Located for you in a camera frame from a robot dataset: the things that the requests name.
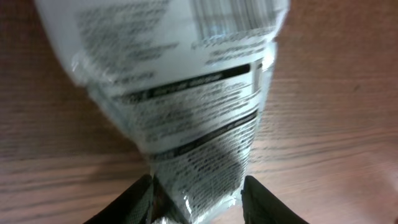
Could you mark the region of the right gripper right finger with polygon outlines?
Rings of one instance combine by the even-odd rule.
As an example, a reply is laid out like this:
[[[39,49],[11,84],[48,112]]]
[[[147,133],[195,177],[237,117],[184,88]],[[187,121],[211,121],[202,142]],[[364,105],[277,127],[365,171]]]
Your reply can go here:
[[[245,224],[308,224],[251,175],[244,179],[241,200]]]

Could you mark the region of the silver foil snack packet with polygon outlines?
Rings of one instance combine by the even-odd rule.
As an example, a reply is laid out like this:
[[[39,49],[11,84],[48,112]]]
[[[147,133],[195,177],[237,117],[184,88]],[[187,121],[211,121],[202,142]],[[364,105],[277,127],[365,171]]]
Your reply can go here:
[[[238,201],[288,0],[41,0],[70,78],[148,161],[172,218]]]

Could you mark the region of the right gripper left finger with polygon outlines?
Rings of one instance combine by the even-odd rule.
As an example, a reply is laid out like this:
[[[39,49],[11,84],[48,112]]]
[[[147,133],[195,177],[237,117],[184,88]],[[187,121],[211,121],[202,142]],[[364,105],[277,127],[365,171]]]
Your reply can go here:
[[[142,224],[150,223],[154,198],[151,175],[143,175],[107,207],[84,224]]]

